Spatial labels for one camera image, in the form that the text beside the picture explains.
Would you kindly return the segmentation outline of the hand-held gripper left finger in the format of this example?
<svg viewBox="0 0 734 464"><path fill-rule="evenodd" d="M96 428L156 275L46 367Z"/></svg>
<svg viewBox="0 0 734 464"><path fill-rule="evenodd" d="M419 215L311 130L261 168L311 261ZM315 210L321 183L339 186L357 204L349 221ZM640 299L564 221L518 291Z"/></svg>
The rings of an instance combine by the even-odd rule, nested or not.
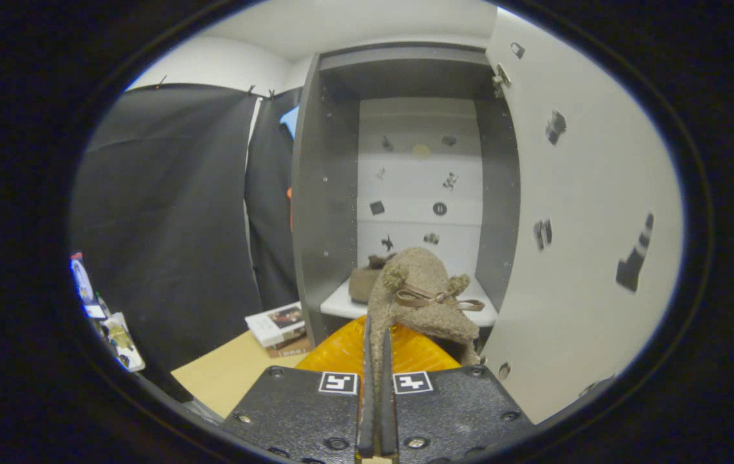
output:
<svg viewBox="0 0 734 464"><path fill-rule="evenodd" d="M264 455L298 463L360 463L373 455L375 395L369 330L363 377L355 372L266 368L226 417L222 430Z"/></svg>

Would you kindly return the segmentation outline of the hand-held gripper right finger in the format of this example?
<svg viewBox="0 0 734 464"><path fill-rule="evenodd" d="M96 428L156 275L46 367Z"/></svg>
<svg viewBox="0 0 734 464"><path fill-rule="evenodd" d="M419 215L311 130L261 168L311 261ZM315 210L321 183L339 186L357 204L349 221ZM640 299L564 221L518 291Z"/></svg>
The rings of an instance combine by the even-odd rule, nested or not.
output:
<svg viewBox="0 0 734 464"><path fill-rule="evenodd" d="M393 372L391 330L382 340L380 451L395 463L451 463L509 447L534 424L482 365Z"/></svg>

